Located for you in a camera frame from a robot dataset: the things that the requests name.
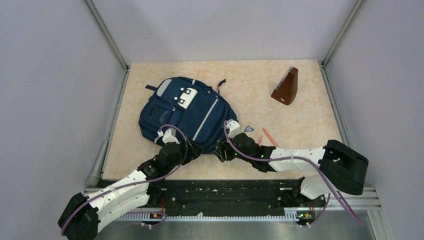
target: white panel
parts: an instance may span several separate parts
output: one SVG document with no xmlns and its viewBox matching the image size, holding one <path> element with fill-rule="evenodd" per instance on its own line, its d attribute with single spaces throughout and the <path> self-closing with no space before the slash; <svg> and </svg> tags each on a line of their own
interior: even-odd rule
<svg viewBox="0 0 424 240">
<path fill-rule="evenodd" d="M 95 0 L 130 62 L 323 59 L 354 0 Z"/>
<path fill-rule="evenodd" d="M 394 239 L 422 239 L 424 1 L 368 1 L 329 65 Z"/>
<path fill-rule="evenodd" d="M 54 240 L 123 71 L 82 0 L 0 3 L 0 239 Z"/>
</svg>

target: navy blue backpack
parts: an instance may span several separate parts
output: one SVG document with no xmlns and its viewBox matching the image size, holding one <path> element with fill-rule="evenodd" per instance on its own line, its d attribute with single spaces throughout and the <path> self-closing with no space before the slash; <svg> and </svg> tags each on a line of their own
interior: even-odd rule
<svg viewBox="0 0 424 240">
<path fill-rule="evenodd" d="M 225 83 L 222 80 L 218 87 Z M 225 137 L 225 120 L 237 120 L 230 104 L 211 86 L 188 77 L 171 77 L 159 87 L 147 85 L 154 90 L 141 110 L 138 125 L 146 139 L 163 146 L 158 137 L 159 127 L 164 124 L 177 126 L 187 137 L 203 147 L 204 154 L 214 152 L 217 141 Z M 177 132 L 176 138 L 183 137 Z"/>
</svg>

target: metal frame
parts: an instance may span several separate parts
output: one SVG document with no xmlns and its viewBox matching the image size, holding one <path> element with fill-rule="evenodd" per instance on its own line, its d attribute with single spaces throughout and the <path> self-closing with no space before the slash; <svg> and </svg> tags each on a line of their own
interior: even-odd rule
<svg viewBox="0 0 424 240">
<path fill-rule="evenodd" d="M 84 0 L 84 2 L 86 4 L 87 8 L 89 9 L 91 15 L 93 16 L 94 21 L 96 22 L 97 26 L 99 27 L 99 30 L 101 31 L 103 37 L 105 38 L 111 52 L 113 53 L 113 55 L 115 56 L 115 58 L 117 59 L 117 61 L 121 65 L 121 67 L 125 70 L 125 76 L 122 80 L 122 85 L 121 85 L 121 89 L 120 89 L 120 92 L 119 92 L 119 95 L 118 95 L 118 98 L 117 98 L 117 101 L 116 101 L 116 106 L 115 106 L 113 118 L 112 118 L 112 121 L 111 121 L 111 124 L 110 124 L 110 127 L 109 127 L 108 138 L 105 142 L 105 144 L 107 144 L 107 147 L 102 146 L 100 148 L 100 151 L 99 151 L 99 154 L 98 154 L 98 161 L 101 161 L 101 162 L 97 162 L 95 164 L 95 166 L 102 166 L 102 168 L 101 168 L 102 171 L 101 171 L 101 175 L 100 175 L 100 178 L 101 178 L 102 175 L 103 175 L 103 170 L 106 166 L 105 163 L 107 161 L 109 149 L 110 149 L 110 146 L 111 146 L 111 143 L 112 143 L 112 137 L 113 137 L 113 134 L 114 134 L 114 131 L 115 131 L 115 126 L 116 126 L 116 122 L 117 122 L 117 119 L 118 119 L 118 114 L 119 114 L 119 110 L 120 110 L 120 107 L 121 107 L 122 98 L 124 96 L 124 91 L 125 91 L 125 87 L 126 87 L 129 72 L 130 72 L 130 67 L 125 62 L 124 57 L 122 56 L 121 52 L 119 51 L 114 39 L 112 38 L 108 28 L 106 27 L 106 25 L 105 25 L 104 21 L 102 20 L 99 12 L 97 11 L 97 8 L 94 5 L 93 1 L 92 0 Z M 320 63 L 320 70 L 321 70 L 322 78 L 324 80 L 324 84 L 325 84 L 325 87 L 327 89 L 328 97 L 329 97 L 330 103 L 331 103 L 332 108 L 333 108 L 334 116 L 335 116 L 337 126 L 338 126 L 338 129 L 339 129 L 340 135 L 341 135 L 341 139 L 347 146 L 351 146 L 352 141 L 350 140 L 350 137 L 349 137 L 349 131 L 348 131 L 348 128 L 346 126 L 345 120 L 343 118 L 342 110 L 341 110 L 341 107 L 340 107 L 338 99 L 337 99 L 336 91 L 334 90 L 331 79 L 330 79 L 328 72 L 327 72 L 327 66 L 330 63 L 330 61 L 331 61 L 332 57 L 334 56 L 336 50 L 338 49 L 339 45 L 341 44 L 342 40 L 346 36 L 346 34 L 347 34 L 348 30 L 350 29 L 354 19 L 357 17 L 358 12 L 364 6 L 365 2 L 366 2 L 366 0 L 357 0 L 355 2 L 355 5 L 354 5 L 352 11 L 350 12 L 350 14 L 348 15 L 346 22 L 344 23 L 344 25 L 341 28 L 340 32 L 338 33 L 336 39 L 334 40 L 333 44 L 331 45 L 331 47 L 330 47 L 327 55 L 325 56 L 324 60 Z M 99 190 L 98 188 L 86 188 L 85 192 L 89 193 L 89 192 L 98 191 L 98 190 Z M 366 187 L 364 189 L 363 195 L 361 195 L 361 196 L 347 196 L 347 200 L 350 204 L 352 204 L 353 210 L 367 210 L 367 213 L 368 213 L 368 216 L 369 216 L 369 219 L 370 219 L 370 222 L 371 222 L 371 226 L 372 226 L 375 238 L 377 240 L 385 240 L 385 239 L 391 240 L 391 239 L 393 239 L 389 225 L 386 221 L 386 218 L 384 217 L 384 213 L 382 211 L 380 201 L 378 200 L 378 196 L 377 196 L 375 188 Z M 340 206 L 340 204 L 336 201 L 336 202 L 332 202 L 329 205 L 328 210 L 338 211 L 341 208 L 342 207 Z M 287 210 L 302 211 L 304 209 L 293 208 L 293 209 L 287 209 Z"/>
</svg>

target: backpack strap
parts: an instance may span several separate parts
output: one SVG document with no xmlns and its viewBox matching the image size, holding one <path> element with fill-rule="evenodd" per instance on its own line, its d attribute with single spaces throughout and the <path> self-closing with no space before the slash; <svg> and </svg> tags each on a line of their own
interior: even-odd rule
<svg viewBox="0 0 424 240">
<path fill-rule="evenodd" d="M 146 89 L 152 90 L 152 91 L 156 91 L 158 88 L 152 85 L 146 85 L 145 87 Z"/>
<path fill-rule="evenodd" d="M 221 85 L 223 85 L 226 81 L 227 81 L 227 79 L 224 78 L 224 80 L 222 80 L 222 81 L 220 81 L 218 83 L 218 86 L 216 87 L 216 89 L 218 90 L 218 94 L 220 94 L 220 87 L 221 87 Z"/>
</svg>

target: table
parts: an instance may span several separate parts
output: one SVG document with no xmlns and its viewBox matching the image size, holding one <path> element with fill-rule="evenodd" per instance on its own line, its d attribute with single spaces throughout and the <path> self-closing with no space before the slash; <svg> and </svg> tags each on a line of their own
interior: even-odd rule
<svg viewBox="0 0 424 240">
<path fill-rule="evenodd" d="M 287 69 L 298 69 L 298 91 L 287 106 L 270 97 Z M 154 157 L 160 146 L 143 138 L 138 120 L 153 94 L 147 84 L 158 86 L 170 77 L 200 80 L 216 89 L 230 103 L 249 137 L 272 146 L 265 128 L 281 148 L 309 149 L 324 146 L 329 139 L 341 140 L 327 90 L 316 59 L 227 60 L 133 63 L 120 106 L 113 138 L 106 156 L 102 178 L 125 177 L 141 163 Z M 201 155 L 182 166 L 168 180 L 259 180 L 297 179 L 304 172 L 295 170 L 263 173 L 240 159 L 220 162 L 214 155 Z"/>
</svg>

